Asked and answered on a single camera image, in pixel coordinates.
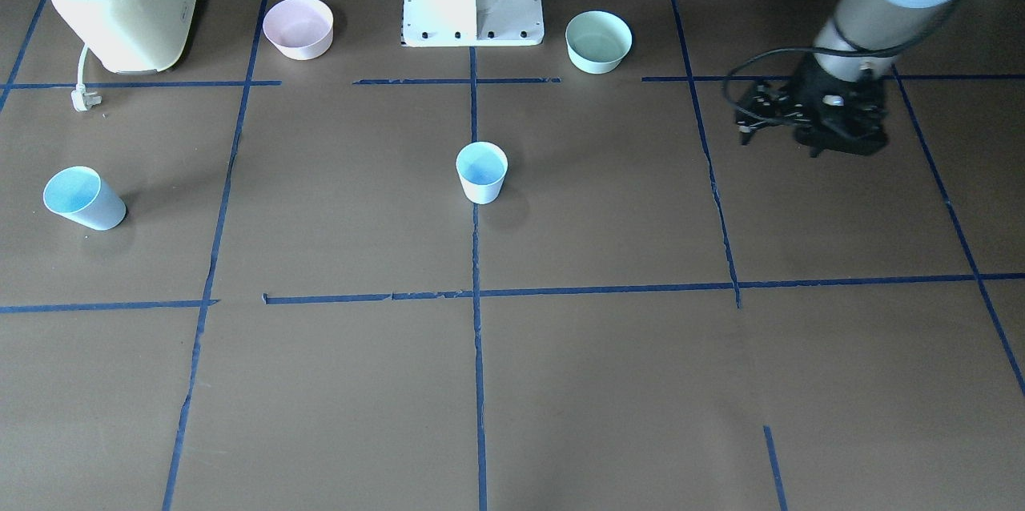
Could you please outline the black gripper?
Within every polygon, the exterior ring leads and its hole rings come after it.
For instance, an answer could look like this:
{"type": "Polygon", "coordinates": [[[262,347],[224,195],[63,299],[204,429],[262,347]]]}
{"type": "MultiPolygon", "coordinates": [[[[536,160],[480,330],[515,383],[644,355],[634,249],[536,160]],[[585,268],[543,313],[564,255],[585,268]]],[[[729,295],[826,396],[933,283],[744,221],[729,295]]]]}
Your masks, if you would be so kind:
{"type": "Polygon", "coordinates": [[[806,54],[790,78],[790,96],[805,120],[794,129],[794,139],[810,148],[812,158],[826,151],[869,156],[889,143],[883,125],[885,87],[871,70],[843,81],[806,54]]]}

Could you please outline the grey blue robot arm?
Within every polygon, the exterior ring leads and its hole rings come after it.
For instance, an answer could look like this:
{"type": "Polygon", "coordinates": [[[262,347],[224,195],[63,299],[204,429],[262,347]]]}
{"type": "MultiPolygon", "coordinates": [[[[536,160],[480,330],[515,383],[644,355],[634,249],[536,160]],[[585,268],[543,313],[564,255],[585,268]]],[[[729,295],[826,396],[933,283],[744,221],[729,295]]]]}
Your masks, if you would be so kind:
{"type": "Polygon", "coordinates": [[[810,156],[867,156],[887,144],[883,75],[956,0],[839,0],[797,70],[766,109],[794,122],[810,156]]]}

